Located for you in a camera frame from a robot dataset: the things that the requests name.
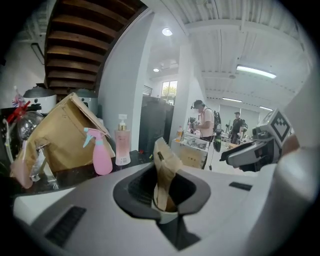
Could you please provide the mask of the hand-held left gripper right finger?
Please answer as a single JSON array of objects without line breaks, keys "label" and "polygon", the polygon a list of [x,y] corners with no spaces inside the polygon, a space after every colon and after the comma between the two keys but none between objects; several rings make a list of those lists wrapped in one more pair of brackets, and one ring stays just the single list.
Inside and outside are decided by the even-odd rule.
[{"label": "hand-held left gripper right finger", "polygon": [[177,205],[182,202],[183,184],[179,175],[182,165],[174,169],[166,169],[164,172],[164,191],[167,196],[166,212],[176,212]]}]

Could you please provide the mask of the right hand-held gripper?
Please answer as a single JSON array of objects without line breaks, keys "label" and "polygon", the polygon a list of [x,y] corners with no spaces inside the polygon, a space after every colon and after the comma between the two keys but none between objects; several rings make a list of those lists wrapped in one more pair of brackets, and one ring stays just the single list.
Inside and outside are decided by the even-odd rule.
[{"label": "right hand-held gripper", "polygon": [[291,131],[289,120],[277,108],[252,129],[251,141],[226,150],[221,154],[220,161],[243,172],[258,172],[263,166],[279,161]]}]

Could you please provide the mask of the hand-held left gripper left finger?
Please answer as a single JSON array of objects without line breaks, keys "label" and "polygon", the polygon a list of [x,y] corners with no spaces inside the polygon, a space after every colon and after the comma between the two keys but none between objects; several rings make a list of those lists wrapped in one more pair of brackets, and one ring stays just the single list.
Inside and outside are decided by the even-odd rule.
[{"label": "hand-held left gripper left finger", "polygon": [[153,191],[154,203],[161,211],[176,211],[177,207],[169,191],[180,169],[180,159],[162,137],[154,144],[153,158],[157,177]]}]

